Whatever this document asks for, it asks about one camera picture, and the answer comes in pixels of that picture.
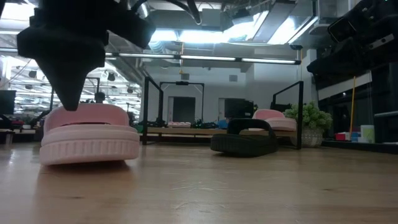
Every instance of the white wall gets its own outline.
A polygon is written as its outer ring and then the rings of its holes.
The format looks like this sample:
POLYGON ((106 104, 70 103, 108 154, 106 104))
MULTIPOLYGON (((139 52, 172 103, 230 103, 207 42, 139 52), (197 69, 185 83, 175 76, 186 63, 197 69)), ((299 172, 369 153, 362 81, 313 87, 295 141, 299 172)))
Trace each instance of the white wall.
MULTIPOLYGON (((149 67, 147 71, 156 83, 160 82, 176 82, 181 81, 179 68, 162 69, 159 67, 149 67)), ((237 68, 184 68, 184 73, 190 74, 189 82, 204 83, 204 110, 203 119, 205 122, 212 122, 218 119, 218 99, 219 98, 245 98, 245 83, 246 74, 241 73, 237 68), (229 75, 237 75, 238 82, 229 82, 229 75)), ((201 118, 201 104, 202 95, 201 85, 197 85, 199 91, 193 86, 176 86, 163 84, 164 89, 164 104, 163 104, 163 118, 167 119, 169 111, 169 97, 171 96, 186 96, 195 97, 195 117, 201 118)), ((148 120, 154 121, 158 117, 158 102, 159 92, 153 85, 149 88, 149 111, 148 120)), ((143 110, 141 110, 140 119, 142 119, 143 110)))
MULTIPOLYGON (((297 82, 297 66, 254 64, 248 70, 246 96, 262 109, 270 108, 274 93, 297 82)), ((298 87, 287 90, 277 96, 277 103, 297 103, 298 87)))
MULTIPOLYGON (((218 119, 219 98, 244 98, 252 100, 259 108, 267 109, 272 102, 274 93, 296 83, 304 81, 304 103, 317 101, 315 85, 312 84, 312 74, 307 72, 307 65, 314 60, 311 51, 303 59, 301 65, 253 64, 246 73, 238 68, 183 68, 184 73, 190 74, 189 82, 205 84, 205 107, 203 118, 206 122, 218 119), (237 75, 238 82, 229 82, 229 75, 237 75)), ((160 82, 176 82, 181 80, 179 68, 162 69, 149 67, 147 71, 159 84, 160 82)), ((195 117, 201 118, 201 93, 194 86, 163 85, 164 111, 163 118, 167 119, 169 111, 169 97, 195 97, 195 117)), ((158 112, 159 92, 150 85, 148 120, 154 121, 158 112)), ((279 104, 296 104, 299 102, 299 86, 295 86, 277 96, 279 104)))
MULTIPOLYGON (((253 64, 246 73, 246 98, 254 101, 259 108, 271 106, 274 93, 302 80, 304 81, 303 102, 317 102, 318 94, 312 83, 312 74, 307 66, 316 59, 316 50, 308 50, 301 65, 253 64)), ((297 104, 299 102, 299 86, 295 86, 277 95, 278 104, 297 104)))

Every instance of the fluorescent light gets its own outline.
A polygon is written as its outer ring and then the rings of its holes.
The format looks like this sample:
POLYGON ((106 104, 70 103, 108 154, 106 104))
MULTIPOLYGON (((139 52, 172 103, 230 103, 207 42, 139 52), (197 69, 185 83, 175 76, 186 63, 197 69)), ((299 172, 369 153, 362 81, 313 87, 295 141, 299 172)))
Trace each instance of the fluorescent light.
POLYGON ((234 57, 210 57, 210 56, 196 56, 196 55, 181 55, 181 59, 197 59, 197 60, 221 60, 221 61, 235 61, 234 57))
POLYGON ((144 4, 141 4, 141 8, 142 8, 142 11, 144 12, 144 18, 146 18, 148 16, 148 14, 149 14, 148 7, 144 3, 144 4))
MULTIPOLYGON (((18 96, 44 96, 44 97, 50 97, 51 93, 34 93, 34 92, 28 92, 28 91, 17 91, 16 95, 18 96)), ((80 98, 93 98, 94 95, 87 95, 87 94, 82 94, 80 95, 80 98)), ((131 96, 119 96, 119 95, 109 95, 107 96, 108 98, 116 98, 116 99, 130 99, 134 98, 138 100, 139 98, 137 95, 131 95, 131 96)))
POLYGON ((168 59, 168 58, 174 58, 174 55, 162 55, 162 54, 126 54, 126 53, 120 53, 120 57, 134 57, 134 58, 162 58, 162 59, 168 59))
POLYGON ((182 32, 179 41, 196 44, 220 43, 223 41, 223 33, 203 30, 185 30, 182 32))
POLYGON ((289 41, 288 43, 293 43, 295 42, 295 40, 297 40, 297 38, 299 38, 301 35, 303 35, 303 33, 309 29, 316 21, 318 21, 318 16, 315 16, 302 30, 300 30, 296 35, 294 35, 289 41))
POLYGON ((288 17, 285 22, 275 31, 275 34, 268 41, 268 44, 285 44, 295 34, 295 24, 291 17, 288 17))
POLYGON ((280 59, 266 59, 266 58, 242 58, 242 62, 252 63, 279 63, 293 65, 296 63, 295 60, 280 60, 280 59))
POLYGON ((151 42, 156 41, 177 41, 177 35, 174 30, 162 30, 157 29, 152 38, 150 39, 151 42))
POLYGON ((0 30, 0 34, 11 34, 11 35, 17 35, 19 34, 20 31, 12 31, 12 30, 0 30))
POLYGON ((260 29, 260 26, 264 22, 264 20, 267 18, 269 11, 264 11, 261 12, 260 14, 256 14, 253 16, 253 19, 255 20, 255 23, 253 25, 253 29, 248 33, 246 36, 246 40, 253 39, 254 35, 257 34, 257 31, 260 29))
POLYGON ((0 47, 0 52, 18 53, 18 49, 0 47))

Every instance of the black metal frame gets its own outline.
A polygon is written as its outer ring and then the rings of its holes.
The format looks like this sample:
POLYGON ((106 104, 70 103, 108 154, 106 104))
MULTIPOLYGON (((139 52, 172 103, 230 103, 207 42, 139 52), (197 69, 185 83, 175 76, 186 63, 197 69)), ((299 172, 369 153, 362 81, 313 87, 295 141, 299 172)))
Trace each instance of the black metal frame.
POLYGON ((163 120, 163 90, 156 84, 151 77, 145 77, 144 80, 144 115, 142 119, 143 130, 142 130, 142 145, 145 146, 148 140, 148 101, 149 101, 149 83, 152 83, 156 89, 159 90, 159 108, 158 108, 158 119, 163 120))
POLYGON ((91 79, 97 80, 97 92, 96 93, 100 92, 100 82, 101 82, 100 78, 86 77, 86 79, 88 79, 88 80, 91 80, 91 79))
POLYGON ((272 104, 276 105, 276 96, 278 94, 283 93, 284 91, 295 87, 298 85, 298 121, 297 121, 297 146, 296 149, 300 150, 302 147, 302 131, 303 131, 303 95, 304 95, 304 82, 303 81, 298 81, 297 83, 294 83, 293 85, 290 85, 283 90, 275 93, 272 96, 272 104))
MULTIPOLYGON (((176 84, 178 85, 178 82, 160 82, 159 86, 162 88, 163 84, 176 84)), ((190 82, 184 82, 186 85, 201 85, 202 93, 201 93, 201 121, 203 121, 203 107, 205 105, 205 84, 204 83, 190 83, 190 82)))

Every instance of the light fixture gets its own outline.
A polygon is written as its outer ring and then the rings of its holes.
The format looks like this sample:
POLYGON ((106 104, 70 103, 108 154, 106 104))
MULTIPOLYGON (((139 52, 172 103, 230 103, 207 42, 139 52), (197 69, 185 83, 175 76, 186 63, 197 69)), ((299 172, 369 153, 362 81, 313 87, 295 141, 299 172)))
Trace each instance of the light fixture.
POLYGON ((242 62, 278 63, 278 64, 286 64, 286 65, 294 65, 294 64, 298 63, 298 61, 295 61, 295 60, 266 59, 266 58, 242 58, 242 62))
MULTIPOLYGON (((36 92, 28 92, 28 91, 17 91, 16 93, 17 96, 43 96, 43 97, 51 97, 51 93, 36 93, 36 92)), ((94 95, 87 95, 87 94, 82 94, 80 95, 81 98, 89 98, 92 99, 94 98, 94 95)), ((138 100, 139 98, 137 95, 128 95, 128 96, 119 96, 119 95, 109 95, 108 98, 115 98, 115 99, 134 99, 138 100)))
POLYGON ((223 33, 204 30, 185 30, 181 33, 179 41, 194 44, 220 43, 223 41, 223 33))
MULTIPOLYGON (((11 82, 11 85, 32 85, 32 86, 51 86, 50 83, 42 83, 42 82, 11 82)), ((85 88, 96 88, 93 85, 84 85, 85 88)), ((113 88, 114 86, 111 85, 100 85, 100 88, 113 88)))
POLYGON ((127 54, 127 53, 120 53, 120 57, 134 57, 134 58, 174 58, 174 55, 164 55, 164 54, 127 54))
POLYGON ((130 86, 127 88, 127 92, 128 93, 133 93, 134 92, 134 90, 133 90, 133 88, 131 88, 130 86))
POLYGON ((20 30, 0 30, 0 34, 17 35, 20 30))
POLYGON ((196 60, 220 60, 220 61, 235 61, 234 57, 211 57, 211 56, 196 56, 196 55, 181 55, 181 59, 196 59, 196 60))
POLYGON ((152 38, 150 39, 151 42, 156 41, 177 41, 177 35, 174 30, 166 30, 166 29, 157 29, 152 38))
POLYGON ((297 40, 297 38, 299 38, 301 35, 303 35, 303 33, 309 29, 314 23, 316 23, 316 21, 318 21, 318 16, 315 16, 303 29, 301 29, 298 33, 296 33, 289 41, 288 43, 293 43, 297 40))
POLYGON ((116 80, 116 77, 114 76, 113 72, 108 73, 108 81, 114 82, 116 80))
POLYGON ((16 49, 16 48, 0 47, 0 52, 18 53, 18 49, 16 49))
POLYGON ((291 17, 288 17, 285 22, 279 26, 267 44, 285 44, 294 36, 295 33, 294 20, 291 17))
POLYGON ((34 70, 29 71, 28 76, 29 76, 30 78, 36 78, 36 76, 37 76, 37 71, 34 71, 34 70))

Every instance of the door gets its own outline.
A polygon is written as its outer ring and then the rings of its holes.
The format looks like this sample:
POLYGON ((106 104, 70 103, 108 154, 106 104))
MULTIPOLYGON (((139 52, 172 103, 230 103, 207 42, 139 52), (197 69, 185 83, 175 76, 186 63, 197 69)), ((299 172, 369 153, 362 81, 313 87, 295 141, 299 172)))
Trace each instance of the door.
POLYGON ((195 122, 195 97, 174 97, 174 122, 195 122))

